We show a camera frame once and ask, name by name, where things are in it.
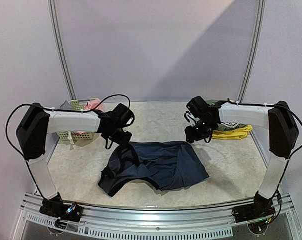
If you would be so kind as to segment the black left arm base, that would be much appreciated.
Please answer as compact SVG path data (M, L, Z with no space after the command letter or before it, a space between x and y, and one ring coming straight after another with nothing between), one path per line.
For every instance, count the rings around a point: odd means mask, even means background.
M75 202L62 200L58 193L52 199L43 199L39 213L62 221L79 223L83 208Z

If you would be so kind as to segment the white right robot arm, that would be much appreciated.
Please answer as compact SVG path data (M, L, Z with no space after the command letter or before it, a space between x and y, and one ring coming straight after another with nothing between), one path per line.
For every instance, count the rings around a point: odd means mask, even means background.
M187 103L186 108L184 117L190 123L185 129L188 143L209 139L223 123L251 125L264 132L264 141L260 145L269 159L257 194L271 199L282 182L299 136L297 117L288 103L245 104L222 100L210 105L197 96Z

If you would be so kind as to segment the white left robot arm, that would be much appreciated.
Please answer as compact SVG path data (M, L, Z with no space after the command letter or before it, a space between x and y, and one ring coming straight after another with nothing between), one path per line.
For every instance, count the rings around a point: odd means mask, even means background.
M108 112L53 109L39 103L26 106L28 109L16 129L16 137L38 192L47 200L46 210L54 217L61 217L65 206L55 198L58 191L46 156L48 137L61 132L97 133L105 141L126 147L132 135L125 129L133 124L135 115L123 104Z

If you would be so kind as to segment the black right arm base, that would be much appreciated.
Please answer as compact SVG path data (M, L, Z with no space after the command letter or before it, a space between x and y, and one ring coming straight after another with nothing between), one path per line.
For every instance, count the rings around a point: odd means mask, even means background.
M280 205L278 212L276 212L273 205L273 198L277 197L278 204ZM256 219L263 219L267 216L271 216L270 220L266 221L266 224L270 224L279 216L282 208L282 196L277 190L271 198L264 198L259 192L254 196L253 203L234 207L232 209L232 216L237 223L247 222Z

